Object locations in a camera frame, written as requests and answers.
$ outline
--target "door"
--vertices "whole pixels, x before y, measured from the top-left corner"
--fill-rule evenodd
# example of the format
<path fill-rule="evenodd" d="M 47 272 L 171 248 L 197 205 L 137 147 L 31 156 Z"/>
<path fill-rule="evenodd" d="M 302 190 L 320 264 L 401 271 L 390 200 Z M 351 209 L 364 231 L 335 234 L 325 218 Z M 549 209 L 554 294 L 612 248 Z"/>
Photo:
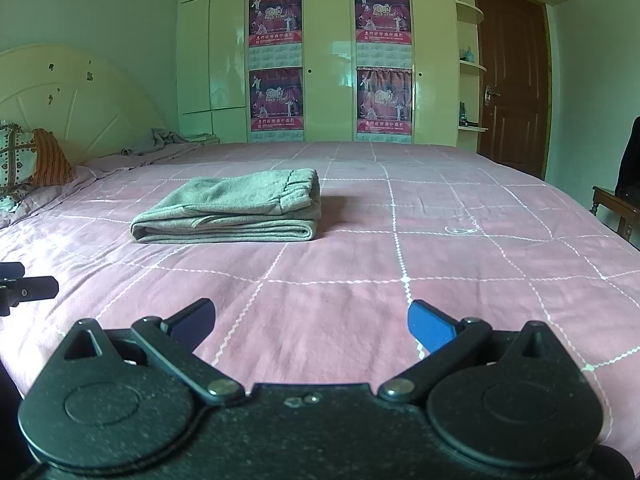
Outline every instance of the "door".
<path fill-rule="evenodd" d="M 543 178 L 547 134 L 548 53 L 545 7 L 527 0 L 476 0 L 482 64 L 478 153 Z"/>

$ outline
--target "pillow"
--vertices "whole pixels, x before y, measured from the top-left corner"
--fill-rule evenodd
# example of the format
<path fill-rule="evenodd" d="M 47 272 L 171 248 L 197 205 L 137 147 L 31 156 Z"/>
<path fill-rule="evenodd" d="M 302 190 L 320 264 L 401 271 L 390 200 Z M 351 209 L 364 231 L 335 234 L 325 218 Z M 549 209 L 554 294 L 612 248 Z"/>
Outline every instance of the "pillow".
<path fill-rule="evenodd" d="M 17 124 L 0 125 L 0 208 L 13 210 L 27 193 L 36 171 L 34 134 Z"/>
<path fill-rule="evenodd" d="M 33 186 L 63 186 L 76 179 L 53 133 L 38 128 L 33 131 L 33 142 L 38 153 Z"/>

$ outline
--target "bed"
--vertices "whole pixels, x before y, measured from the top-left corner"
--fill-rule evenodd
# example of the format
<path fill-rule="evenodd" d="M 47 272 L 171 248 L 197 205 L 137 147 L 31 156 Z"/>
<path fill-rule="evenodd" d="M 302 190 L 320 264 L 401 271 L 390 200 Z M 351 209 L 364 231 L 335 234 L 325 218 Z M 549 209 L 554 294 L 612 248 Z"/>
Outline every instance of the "bed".
<path fill-rule="evenodd" d="M 85 180 L 0 229 L 0 260 L 60 282 L 55 300 L 0 320 L 22 392 L 75 320 L 121 328 L 200 297 L 218 317 L 196 354 L 247 388 L 376 388 L 425 357 L 406 327 L 419 298 L 500 330 L 548 322 L 602 401 L 601 441 L 640 470 L 640 253 L 552 186 L 455 148 L 366 142 L 194 145 L 81 168 Z M 191 178 L 297 168 L 321 179 L 311 242 L 130 239 L 132 218 Z"/>

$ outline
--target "cartoon figure on poster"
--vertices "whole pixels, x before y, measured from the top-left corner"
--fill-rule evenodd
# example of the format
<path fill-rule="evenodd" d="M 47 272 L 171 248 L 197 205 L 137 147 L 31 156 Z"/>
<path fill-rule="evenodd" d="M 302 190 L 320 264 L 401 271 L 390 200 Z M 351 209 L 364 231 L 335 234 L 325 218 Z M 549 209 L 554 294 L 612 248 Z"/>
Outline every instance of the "cartoon figure on poster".
<path fill-rule="evenodd" d="M 411 44 L 409 0 L 356 0 L 356 41 Z"/>
<path fill-rule="evenodd" d="M 302 69 L 255 70 L 249 80 L 251 130 L 302 130 Z"/>
<path fill-rule="evenodd" d="M 249 46 L 302 42 L 302 0 L 249 0 Z"/>
<path fill-rule="evenodd" d="M 358 133 L 411 135 L 412 72 L 358 69 Z"/>

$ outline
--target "corner shelf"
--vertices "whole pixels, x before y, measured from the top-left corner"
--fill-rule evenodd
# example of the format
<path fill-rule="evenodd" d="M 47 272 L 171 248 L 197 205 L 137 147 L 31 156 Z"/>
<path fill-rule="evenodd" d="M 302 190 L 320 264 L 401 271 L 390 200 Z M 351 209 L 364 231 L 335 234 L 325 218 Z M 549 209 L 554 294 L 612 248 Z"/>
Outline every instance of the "corner shelf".
<path fill-rule="evenodd" d="M 462 132 L 477 132 L 482 133 L 486 131 L 486 128 L 476 128 L 475 126 L 458 126 L 458 130 Z"/>
<path fill-rule="evenodd" d="M 460 0 L 456 1 L 456 13 L 459 22 L 477 25 L 484 20 L 484 12 L 482 12 L 482 10 L 471 4 L 461 2 Z"/>
<path fill-rule="evenodd" d="M 460 60 L 461 74 L 481 75 L 482 72 L 486 72 L 486 68 L 484 66 L 478 65 L 476 63 L 469 63 L 468 61 Z"/>

